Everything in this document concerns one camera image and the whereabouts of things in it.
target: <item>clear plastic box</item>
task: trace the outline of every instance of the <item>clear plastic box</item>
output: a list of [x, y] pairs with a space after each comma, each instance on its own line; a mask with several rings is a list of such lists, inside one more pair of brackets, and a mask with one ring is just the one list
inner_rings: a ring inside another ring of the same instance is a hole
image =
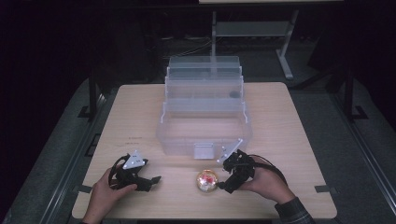
[[167, 155], [220, 157], [222, 148], [252, 136], [238, 57], [171, 58], [157, 137]]

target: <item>table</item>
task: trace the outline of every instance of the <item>table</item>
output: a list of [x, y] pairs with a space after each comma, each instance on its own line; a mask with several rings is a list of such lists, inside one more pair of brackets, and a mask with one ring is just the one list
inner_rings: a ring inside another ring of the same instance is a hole
[[[231, 3], [312, 3], [329, 2], [323, 0], [200, 0], [201, 4], [231, 4]], [[216, 55], [217, 36], [283, 36], [284, 43], [276, 50], [276, 57], [282, 67], [286, 79], [294, 79], [286, 59], [286, 52], [290, 43], [294, 25], [297, 21], [298, 10], [295, 9], [288, 21], [216, 21], [213, 14], [212, 24], [212, 56]]]
[[[317, 193], [326, 185], [302, 123], [283, 83], [246, 83], [245, 96], [252, 119], [253, 137], [247, 153], [264, 156], [288, 179], [313, 218], [333, 218], [336, 209], [329, 192]], [[211, 169], [224, 181], [229, 174], [215, 161], [166, 156], [155, 131], [164, 96], [164, 85], [126, 85], [119, 89], [83, 185], [92, 186], [106, 168], [126, 153], [138, 149], [148, 165], [139, 175], [161, 175], [150, 192], [136, 191], [119, 201], [108, 218], [133, 219], [272, 219], [278, 218], [275, 203], [249, 191], [233, 194], [216, 189], [203, 193], [195, 177]], [[80, 192], [73, 217], [85, 214], [90, 194]]]
[[[116, 11], [130, 11], [134, 15], [138, 15], [140, 22], [152, 22], [153, 18], [156, 18], [155, 13], [171, 13], [171, 12], [214, 12], [214, 11], [228, 11], [228, 10], [248, 10], [251, 13], [256, 13], [256, 10], [266, 9], [266, 10], [279, 10], [284, 8], [293, 9], [294, 13], [291, 15], [290, 21], [281, 21], [276, 26], [280, 24], [281, 31], [280, 36], [285, 36], [285, 42], [281, 49], [276, 50], [276, 57], [279, 59], [282, 70], [285, 74], [286, 79], [293, 79], [292, 72], [290, 71], [289, 64], [286, 60], [286, 51], [289, 46], [290, 37], [292, 30], [294, 29], [294, 22], [297, 19], [298, 11], [305, 8], [333, 8], [334, 6], [339, 7], [344, 3], [344, 0], [190, 0], [180, 2], [151, 2], [151, 1], [103, 1], [103, 7], [106, 10], [116, 12]], [[262, 24], [256, 23], [252, 28], [261, 26]], [[150, 24], [148, 27], [155, 27], [156, 25]], [[268, 26], [264, 25], [259, 35], [256, 36], [266, 36], [268, 34], [261, 34], [262, 30], [266, 30]], [[219, 36], [219, 34], [212, 34], [212, 40]], [[212, 52], [216, 55], [216, 46], [212, 44]], [[87, 117], [92, 119], [95, 116], [95, 85], [94, 85], [94, 74], [90, 76], [90, 108], [92, 111], [90, 113], [85, 113]]]

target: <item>sleeve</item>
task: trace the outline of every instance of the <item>sleeve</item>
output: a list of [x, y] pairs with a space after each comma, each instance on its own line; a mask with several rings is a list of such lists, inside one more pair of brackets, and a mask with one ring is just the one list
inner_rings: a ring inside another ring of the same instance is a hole
[[306, 211], [298, 197], [288, 203], [276, 204], [276, 211], [279, 213], [280, 221], [288, 224], [313, 224], [314, 219]]

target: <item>human hand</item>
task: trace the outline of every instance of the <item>human hand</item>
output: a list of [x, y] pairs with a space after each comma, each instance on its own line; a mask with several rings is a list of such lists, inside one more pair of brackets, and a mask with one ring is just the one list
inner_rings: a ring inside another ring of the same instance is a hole
[[[268, 164], [257, 156], [251, 158], [255, 162]], [[256, 192], [279, 204], [287, 203], [296, 197], [276, 173], [261, 167], [256, 167], [253, 179], [245, 182], [239, 189]]]
[[132, 184], [123, 189], [112, 189], [108, 185], [110, 170], [111, 168], [107, 169], [98, 182], [92, 186], [90, 203], [82, 219], [84, 223], [100, 223], [119, 199], [137, 188], [136, 184]]

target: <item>tabletop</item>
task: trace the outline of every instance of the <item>tabletop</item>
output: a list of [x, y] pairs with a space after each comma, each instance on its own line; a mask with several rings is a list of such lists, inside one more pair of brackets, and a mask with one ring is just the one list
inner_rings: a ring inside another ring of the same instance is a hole
[[[252, 121], [253, 137], [246, 153], [258, 154], [279, 168], [291, 190], [313, 218], [333, 218], [336, 209], [304, 127], [283, 83], [245, 83], [245, 97]], [[198, 190], [196, 176], [204, 169], [215, 171], [219, 181], [230, 175], [212, 160], [166, 156], [156, 138], [164, 100], [164, 85], [126, 85], [119, 89], [83, 185], [92, 186], [114, 162], [138, 149], [148, 165], [141, 177], [161, 175], [150, 192], [135, 191], [120, 200], [109, 218], [132, 219], [272, 219], [278, 218], [275, 203], [249, 191], [229, 194], [216, 189]], [[82, 218], [90, 199], [80, 192], [73, 217]]]

